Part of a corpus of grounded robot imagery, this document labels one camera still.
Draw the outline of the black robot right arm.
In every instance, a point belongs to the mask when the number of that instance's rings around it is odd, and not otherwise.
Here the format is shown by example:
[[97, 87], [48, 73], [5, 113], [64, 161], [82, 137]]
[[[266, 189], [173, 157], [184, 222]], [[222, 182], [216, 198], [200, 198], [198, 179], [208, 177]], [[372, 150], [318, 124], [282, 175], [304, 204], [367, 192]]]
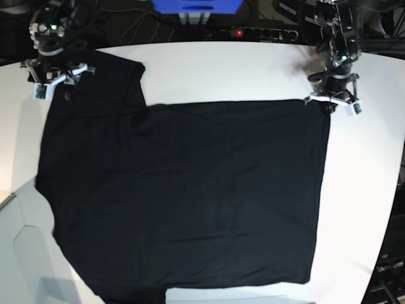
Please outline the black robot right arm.
[[76, 88], [83, 73], [96, 71], [93, 66], [67, 57], [66, 32], [76, 12], [75, 1], [48, 1], [32, 15], [28, 30], [38, 57], [26, 59], [20, 66], [29, 72], [34, 99], [51, 101], [58, 85]]

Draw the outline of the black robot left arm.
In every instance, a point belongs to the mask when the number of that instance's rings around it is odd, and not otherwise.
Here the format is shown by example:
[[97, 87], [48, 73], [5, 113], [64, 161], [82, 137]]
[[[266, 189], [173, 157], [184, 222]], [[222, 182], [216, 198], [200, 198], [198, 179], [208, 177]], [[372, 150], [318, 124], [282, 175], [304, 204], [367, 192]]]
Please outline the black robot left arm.
[[356, 10], [349, 1], [317, 1], [314, 18], [322, 38], [316, 52], [325, 56], [325, 67], [308, 77], [314, 84], [314, 92], [304, 102], [326, 103], [329, 113], [342, 106], [348, 116], [356, 117], [363, 112], [357, 95], [359, 75], [351, 72], [361, 54]]

